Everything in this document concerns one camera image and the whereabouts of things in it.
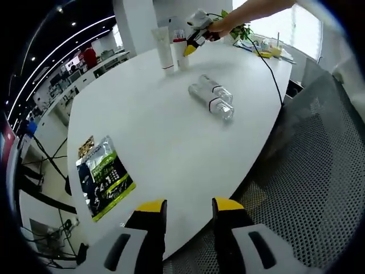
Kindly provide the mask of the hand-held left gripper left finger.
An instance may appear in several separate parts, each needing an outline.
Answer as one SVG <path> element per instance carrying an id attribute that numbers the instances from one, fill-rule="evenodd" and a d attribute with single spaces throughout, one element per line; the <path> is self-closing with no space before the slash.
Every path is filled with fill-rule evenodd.
<path id="1" fill-rule="evenodd" d="M 76 273 L 163 273 L 167 200 L 145 202 L 87 250 Z"/>

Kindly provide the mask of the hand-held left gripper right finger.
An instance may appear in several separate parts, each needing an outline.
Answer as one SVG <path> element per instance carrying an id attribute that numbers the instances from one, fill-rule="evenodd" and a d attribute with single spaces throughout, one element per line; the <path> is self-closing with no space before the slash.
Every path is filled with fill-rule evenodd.
<path id="1" fill-rule="evenodd" d="M 317 273 L 292 246 L 264 224 L 254 224 L 231 199 L 212 199 L 214 248 L 221 273 Z"/>

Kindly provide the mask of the person's right hand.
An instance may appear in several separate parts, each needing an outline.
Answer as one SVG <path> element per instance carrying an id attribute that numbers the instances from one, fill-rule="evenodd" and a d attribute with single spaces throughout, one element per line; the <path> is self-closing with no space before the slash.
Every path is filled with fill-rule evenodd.
<path id="1" fill-rule="evenodd" d="M 216 33 L 219 38 L 223 38 L 227 34 L 231 32 L 233 29 L 232 24 L 227 21 L 225 18 L 219 21 L 214 21 L 211 25 L 209 25 L 208 30 L 211 33 Z"/>

